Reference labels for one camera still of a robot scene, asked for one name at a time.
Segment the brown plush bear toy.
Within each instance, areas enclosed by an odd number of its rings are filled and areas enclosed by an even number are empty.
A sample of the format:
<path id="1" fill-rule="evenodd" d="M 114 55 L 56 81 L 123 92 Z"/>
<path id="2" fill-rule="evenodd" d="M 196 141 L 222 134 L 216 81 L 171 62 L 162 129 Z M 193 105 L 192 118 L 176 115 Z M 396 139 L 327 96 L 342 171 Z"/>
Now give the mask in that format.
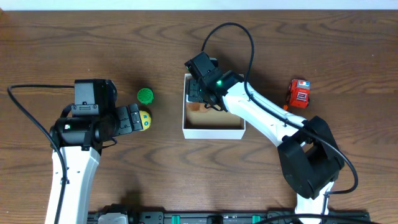
<path id="1" fill-rule="evenodd" d="M 192 113 L 206 113 L 211 108 L 207 108 L 204 103 L 186 103 L 187 110 Z"/>

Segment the red toy fire truck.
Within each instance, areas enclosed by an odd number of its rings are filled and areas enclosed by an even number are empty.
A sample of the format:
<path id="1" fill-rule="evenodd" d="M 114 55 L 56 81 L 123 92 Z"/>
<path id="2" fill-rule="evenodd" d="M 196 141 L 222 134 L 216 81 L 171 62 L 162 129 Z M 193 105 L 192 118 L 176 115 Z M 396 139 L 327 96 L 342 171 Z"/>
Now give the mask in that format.
<path id="1" fill-rule="evenodd" d="M 307 108 L 310 104 L 310 82 L 307 80 L 293 79 L 290 82 L 286 102 L 296 108 Z"/>

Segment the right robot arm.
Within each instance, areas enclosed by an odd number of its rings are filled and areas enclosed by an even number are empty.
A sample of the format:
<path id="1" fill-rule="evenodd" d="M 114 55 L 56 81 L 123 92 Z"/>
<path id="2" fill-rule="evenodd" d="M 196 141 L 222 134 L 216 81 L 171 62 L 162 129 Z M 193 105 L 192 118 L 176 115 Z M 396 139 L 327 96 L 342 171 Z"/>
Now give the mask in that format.
<path id="1" fill-rule="evenodd" d="M 284 178 L 297 194 L 302 223 L 320 223 L 340 170 L 347 165 L 326 121 L 294 115 L 260 95 L 241 75 L 187 80 L 186 101 L 244 119 L 276 147 Z"/>

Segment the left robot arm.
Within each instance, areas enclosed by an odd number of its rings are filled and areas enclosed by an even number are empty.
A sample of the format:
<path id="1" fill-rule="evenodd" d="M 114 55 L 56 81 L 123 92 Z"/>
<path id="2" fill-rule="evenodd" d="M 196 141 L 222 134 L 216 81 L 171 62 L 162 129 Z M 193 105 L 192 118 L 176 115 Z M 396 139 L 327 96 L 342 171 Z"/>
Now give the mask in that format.
<path id="1" fill-rule="evenodd" d="M 72 116 L 70 104 L 50 129 L 59 151 L 52 154 L 53 176 L 45 223 L 87 223 L 91 188 L 104 142 L 143 130 L 136 104 L 113 108 L 104 117 Z"/>

